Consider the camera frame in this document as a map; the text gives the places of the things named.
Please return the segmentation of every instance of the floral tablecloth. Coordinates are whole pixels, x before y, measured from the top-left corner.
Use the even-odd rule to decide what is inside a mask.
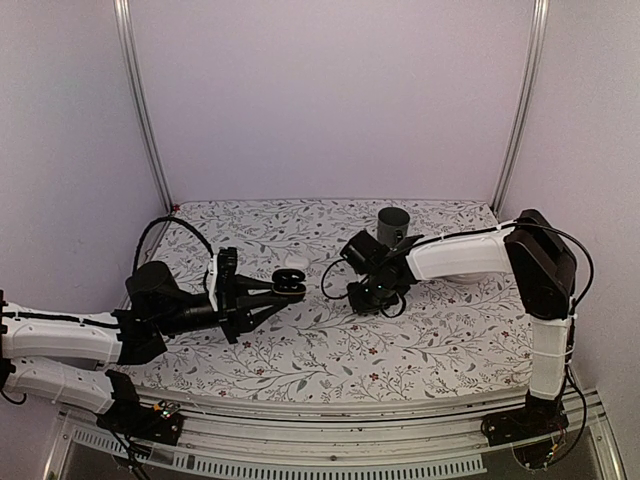
[[[347,300],[330,301],[320,277],[346,241],[363,228],[375,235],[377,211],[411,214],[409,234],[426,236],[495,223],[480,202],[416,200],[270,200],[186,203],[176,215],[214,249],[235,246],[239,273],[269,279],[290,255],[309,260],[305,301],[227,344],[218,329],[169,341],[169,351],[125,367],[134,383],[198,395],[278,402],[384,402],[485,393],[525,385],[530,326],[514,278],[489,274],[474,285],[422,282],[398,318],[356,316]],[[171,224],[153,257],[182,288],[199,291],[207,253]],[[329,277],[343,293],[348,267]]]

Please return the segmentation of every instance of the black cup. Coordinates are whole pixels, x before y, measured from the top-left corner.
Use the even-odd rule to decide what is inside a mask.
[[[398,207],[385,207],[378,212],[378,241],[389,248],[395,247],[407,236],[409,214]]]

